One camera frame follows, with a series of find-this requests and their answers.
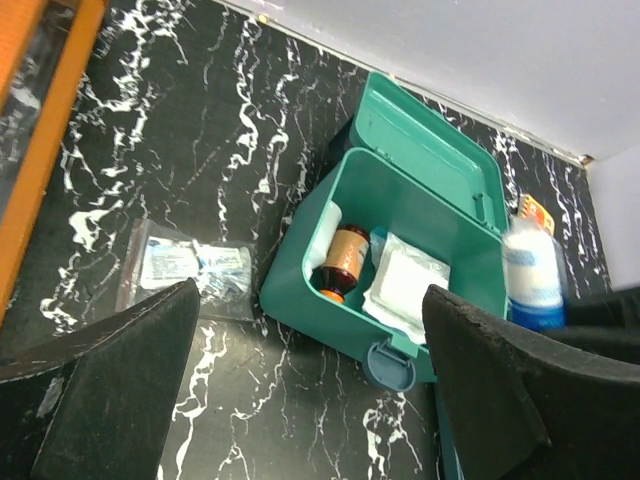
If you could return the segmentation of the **amber bottle orange label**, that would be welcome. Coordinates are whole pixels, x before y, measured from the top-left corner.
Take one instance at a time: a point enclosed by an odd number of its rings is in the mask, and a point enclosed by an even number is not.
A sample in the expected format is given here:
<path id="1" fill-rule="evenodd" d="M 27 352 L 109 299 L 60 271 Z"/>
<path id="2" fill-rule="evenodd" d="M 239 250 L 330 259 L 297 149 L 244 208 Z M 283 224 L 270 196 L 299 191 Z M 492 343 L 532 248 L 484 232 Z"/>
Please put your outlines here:
<path id="1" fill-rule="evenodd" d="M 314 288 L 329 300 L 343 304 L 358 285 L 370 247 L 370 234 L 355 224 L 342 224 L 334 233 L 326 259 L 313 270 Z"/>

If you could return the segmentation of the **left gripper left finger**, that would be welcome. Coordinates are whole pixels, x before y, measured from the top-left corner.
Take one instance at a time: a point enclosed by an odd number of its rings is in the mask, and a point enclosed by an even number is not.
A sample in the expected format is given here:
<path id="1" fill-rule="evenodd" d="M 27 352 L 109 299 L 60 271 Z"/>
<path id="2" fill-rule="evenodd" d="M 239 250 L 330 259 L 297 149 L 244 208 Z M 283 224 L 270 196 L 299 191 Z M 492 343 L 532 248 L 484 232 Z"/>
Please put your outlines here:
<path id="1" fill-rule="evenodd" d="M 199 308 L 182 281 L 2 358 L 2 478 L 155 478 Z"/>

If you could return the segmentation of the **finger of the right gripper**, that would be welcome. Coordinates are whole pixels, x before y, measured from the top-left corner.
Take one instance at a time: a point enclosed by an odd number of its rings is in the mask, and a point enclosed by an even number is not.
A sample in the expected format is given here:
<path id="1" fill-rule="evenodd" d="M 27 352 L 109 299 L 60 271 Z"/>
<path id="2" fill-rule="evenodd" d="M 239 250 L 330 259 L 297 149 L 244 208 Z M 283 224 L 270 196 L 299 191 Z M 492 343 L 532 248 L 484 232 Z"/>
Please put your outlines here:
<path id="1" fill-rule="evenodd" d="M 566 326 L 549 337 L 606 358 L 639 364 L 639 288 L 571 299 Z"/>

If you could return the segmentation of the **blue cotton swab packet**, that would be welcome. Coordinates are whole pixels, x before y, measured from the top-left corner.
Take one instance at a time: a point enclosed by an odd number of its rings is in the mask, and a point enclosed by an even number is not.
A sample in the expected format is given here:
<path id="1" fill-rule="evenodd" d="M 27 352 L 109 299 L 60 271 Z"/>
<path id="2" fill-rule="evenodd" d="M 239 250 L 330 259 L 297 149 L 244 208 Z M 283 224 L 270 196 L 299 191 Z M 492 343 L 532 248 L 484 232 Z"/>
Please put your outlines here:
<path id="1" fill-rule="evenodd" d="M 387 234 L 387 230 L 380 226 L 373 228 L 370 232 L 371 262 L 375 268 L 378 268 L 379 266 L 379 262 L 386 244 Z"/>

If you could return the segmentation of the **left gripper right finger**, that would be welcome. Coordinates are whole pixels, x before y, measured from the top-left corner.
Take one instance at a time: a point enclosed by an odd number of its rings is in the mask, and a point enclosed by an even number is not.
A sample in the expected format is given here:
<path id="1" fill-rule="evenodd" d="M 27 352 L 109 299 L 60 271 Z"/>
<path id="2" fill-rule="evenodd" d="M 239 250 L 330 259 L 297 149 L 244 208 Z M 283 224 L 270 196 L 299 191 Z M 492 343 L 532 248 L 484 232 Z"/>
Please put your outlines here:
<path id="1" fill-rule="evenodd" d="M 498 318 L 439 287 L 426 342 L 468 479 L 635 479 L 639 364 Z"/>

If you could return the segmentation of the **white plastic medicine bottle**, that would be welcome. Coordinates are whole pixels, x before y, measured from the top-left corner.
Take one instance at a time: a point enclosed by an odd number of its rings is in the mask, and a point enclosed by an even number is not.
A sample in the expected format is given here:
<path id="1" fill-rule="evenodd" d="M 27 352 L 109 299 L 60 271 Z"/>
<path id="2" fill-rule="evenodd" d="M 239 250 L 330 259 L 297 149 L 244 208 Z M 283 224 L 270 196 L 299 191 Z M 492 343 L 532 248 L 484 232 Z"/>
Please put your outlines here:
<path id="1" fill-rule="evenodd" d="M 324 216 L 318 224 L 318 231 L 310 244 L 310 252 L 305 261 L 307 278 L 310 278 L 313 271 L 325 262 L 329 247 L 341 219 L 341 208 L 333 201 L 329 201 Z"/>

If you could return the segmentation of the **small white blue bottle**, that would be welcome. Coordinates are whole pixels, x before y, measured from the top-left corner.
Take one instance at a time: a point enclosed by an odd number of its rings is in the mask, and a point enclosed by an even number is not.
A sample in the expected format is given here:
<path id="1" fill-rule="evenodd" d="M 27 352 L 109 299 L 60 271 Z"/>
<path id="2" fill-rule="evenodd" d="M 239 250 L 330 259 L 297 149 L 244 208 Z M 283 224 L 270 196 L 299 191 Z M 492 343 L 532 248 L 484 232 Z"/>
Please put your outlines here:
<path id="1" fill-rule="evenodd" d="M 566 289 L 558 248 L 535 221 L 514 218 L 502 236 L 502 265 L 510 320 L 543 332 L 566 326 Z"/>

